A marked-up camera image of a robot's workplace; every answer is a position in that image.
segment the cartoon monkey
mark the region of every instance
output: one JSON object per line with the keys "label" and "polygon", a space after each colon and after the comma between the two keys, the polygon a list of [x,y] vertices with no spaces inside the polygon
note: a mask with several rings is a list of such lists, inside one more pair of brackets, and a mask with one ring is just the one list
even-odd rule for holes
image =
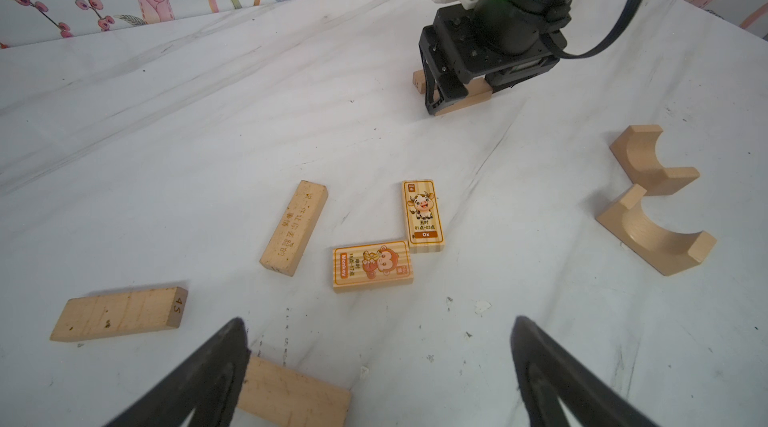
{"label": "cartoon monkey", "polygon": [[397,268],[398,257],[397,252],[387,248],[386,245],[375,252],[366,250],[362,253],[362,269],[366,271],[369,279],[376,278],[376,270],[388,276],[392,270]]}
{"label": "cartoon monkey", "polygon": [[415,213],[416,218],[420,221],[429,221],[432,219],[432,208],[435,206],[435,194],[434,193],[419,193],[417,196],[410,196],[408,205],[415,207],[416,210],[408,211]]}

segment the wooden plank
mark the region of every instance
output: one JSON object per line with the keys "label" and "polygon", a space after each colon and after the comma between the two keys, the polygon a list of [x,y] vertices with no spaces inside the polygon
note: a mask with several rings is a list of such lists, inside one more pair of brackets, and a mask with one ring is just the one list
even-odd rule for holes
{"label": "wooden plank", "polygon": [[261,256],[261,265],[293,277],[327,199],[324,185],[302,180]]}
{"label": "wooden plank", "polygon": [[437,208],[435,183],[407,180],[402,183],[402,205],[406,217],[408,248],[413,253],[439,252],[446,246]]}
{"label": "wooden plank", "polygon": [[352,394],[253,356],[237,407],[283,427],[343,427]]}
{"label": "wooden plank", "polygon": [[[416,86],[419,94],[424,95],[427,92],[424,70],[418,70],[413,73],[413,85]],[[465,87],[467,87],[468,92],[466,98],[456,102],[454,105],[439,110],[435,115],[450,114],[451,112],[456,112],[456,110],[461,110],[466,106],[480,104],[481,102],[490,100],[491,95],[493,95],[493,87],[488,85],[488,82],[482,77],[473,79],[466,84]]]}
{"label": "wooden plank", "polygon": [[333,250],[333,289],[336,292],[413,283],[408,244],[372,243]]}
{"label": "wooden plank", "polygon": [[177,329],[187,305],[181,287],[69,299],[51,333],[55,342],[79,342]]}

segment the curved wooden block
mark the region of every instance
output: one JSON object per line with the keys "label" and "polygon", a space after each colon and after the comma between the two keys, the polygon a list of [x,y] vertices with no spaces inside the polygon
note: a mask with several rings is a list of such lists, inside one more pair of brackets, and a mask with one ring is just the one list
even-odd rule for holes
{"label": "curved wooden block", "polygon": [[645,189],[635,183],[597,220],[665,276],[700,265],[717,240],[707,232],[677,233],[656,225],[643,212]]}
{"label": "curved wooden block", "polygon": [[671,195],[699,178],[692,166],[665,167],[656,158],[656,141],[664,132],[658,125],[629,125],[610,144],[610,151],[632,183],[640,184],[646,195]]}

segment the white marble table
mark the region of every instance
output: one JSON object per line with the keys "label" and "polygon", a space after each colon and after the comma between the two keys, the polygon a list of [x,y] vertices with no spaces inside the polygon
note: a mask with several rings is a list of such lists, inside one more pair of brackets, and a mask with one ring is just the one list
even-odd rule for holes
{"label": "white marble table", "polygon": [[[569,50],[623,4],[576,0]],[[0,52],[3,425],[101,425],[239,316],[254,353],[352,390],[348,426],[522,426],[518,315],[663,426],[768,423],[768,44],[647,0],[598,57],[435,118],[411,86],[435,10],[297,0]],[[594,220],[629,124],[701,172],[644,207],[717,238],[702,266],[662,277]],[[402,237],[416,178],[446,249],[335,294],[331,249]],[[289,278],[258,259],[302,179],[330,199]],[[48,341],[71,297],[169,285],[178,330]]]}

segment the wooden block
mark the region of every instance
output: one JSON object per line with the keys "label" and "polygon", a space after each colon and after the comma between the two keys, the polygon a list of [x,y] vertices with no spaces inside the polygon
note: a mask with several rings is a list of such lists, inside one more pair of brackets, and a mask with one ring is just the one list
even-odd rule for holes
{"label": "wooden block", "polygon": [[[413,84],[416,86],[419,94],[424,95],[427,92],[424,70],[418,70],[413,73]],[[471,82],[469,82],[469,84],[466,84],[465,87],[467,87],[467,91],[469,92],[465,99],[456,102],[454,105],[447,106],[446,108],[435,113],[435,115],[444,115],[450,114],[451,112],[456,112],[456,110],[460,110],[466,106],[485,102],[491,98],[491,95],[493,95],[493,87],[488,85],[488,82],[486,82],[482,77],[473,79]],[[436,98],[437,96],[438,94],[435,90],[433,98]]]}
{"label": "wooden block", "polygon": [[181,287],[69,299],[51,333],[55,342],[80,342],[177,329],[187,290]]}
{"label": "wooden block", "polygon": [[658,125],[629,125],[610,144],[624,172],[642,186],[646,195],[672,195],[699,178],[692,166],[665,167],[656,157],[656,142],[664,130]]}
{"label": "wooden block", "polygon": [[413,268],[403,240],[333,250],[333,289],[337,292],[405,283],[413,283]]}
{"label": "wooden block", "polygon": [[326,200],[326,186],[302,180],[261,256],[261,265],[293,277]]}
{"label": "wooden block", "polygon": [[640,200],[645,189],[635,183],[598,216],[598,222],[665,276],[700,265],[717,240],[707,232],[677,233],[646,217]]}
{"label": "wooden block", "polygon": [[411,252],[442,250],[446,241],[442,236],[435,184],[431,180],[403,182],[402,205],[405,208],[408,248]]}
{"label": "wooden block", "polygon": [[283,427],[343,427],[352,394],[253,356],[237,407]]}

